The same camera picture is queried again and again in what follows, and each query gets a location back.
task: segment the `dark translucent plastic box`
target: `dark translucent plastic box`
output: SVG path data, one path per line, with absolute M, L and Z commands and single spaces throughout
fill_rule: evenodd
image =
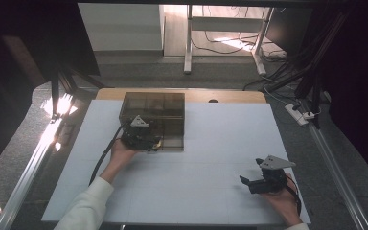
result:
M 184 150 L 184 93 L 126 92 L 119 120 L 123 124 L 137 115 L 161 137 L 159 150 Z

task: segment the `white tabletop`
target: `white tabletop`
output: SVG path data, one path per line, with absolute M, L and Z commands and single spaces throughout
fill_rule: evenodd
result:
M 57 221 L 84 191 L 119 124 L 122 101 L 92 101 L 42 220 Z M 186 103 L 184 151 L 139 153 L 115 179 L 104 221 L 122 224 L 277 225 L 281 218 L 239 175 L 255 158 L 288 159 L 268 103 Z M 108 161 L 105 158 L 101 172 Z M 301 218 L 310 222 L 304 206 Z

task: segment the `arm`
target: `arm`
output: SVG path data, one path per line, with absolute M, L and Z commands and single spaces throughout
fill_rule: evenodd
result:
M 106 168 L 88 189 L 71 202 L 55 229 L 99 229 L 105 215 L 106 202 L 113 193 L 112 182 L 118 172 L 137 151 L 127 149 L 117 140 Z
M 294 183 L 288 180 L 288 186 L 296 191 Z M 292 194 L 283 189 L 277 194 L 261 194 L 277 211 L 277 213 L 283 218 L 288 229 L 287 230 L 308 230 L 307 224 L 303 223 L 297 212 L 297 205 Z

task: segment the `hand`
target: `hand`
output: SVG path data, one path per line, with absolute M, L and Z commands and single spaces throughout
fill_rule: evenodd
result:
M 133 158 L 137 150 L 128 149 L 121 140 L 116 140 L 111 149 L 111 156 L 108 165 L 101 173 L 100 177 L 109 184 L 112 183 L 116 174 Z
M 291 175 L 289 173 L 286 173 L 286 175 L 287 185 L 295 192 L 297 188 L 291 179 L 289 179 L 291 178 Z M 280 214 L 288 227 L 303 222 L 298 215 L 297 204 L 294 196 L 292 196 L 292 194 L 286 189 L 283 189 L 276 194 L 261 194 L 261 196 L 264 197 L 271 204 L 274 210 Z

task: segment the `white sleeve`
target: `white sleeve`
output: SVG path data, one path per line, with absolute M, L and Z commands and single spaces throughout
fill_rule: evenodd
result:
M 286 230 L 309 230 L 309 227 L 307 226 L 306 223 L 300 223 L 300 224 L 294 225 L 292 227 L 289 227 Z
M 99 229 L 112 193 L 113 187 L 107 181 L 95 178 L 87 190 L 74 198 L 55 229 Z

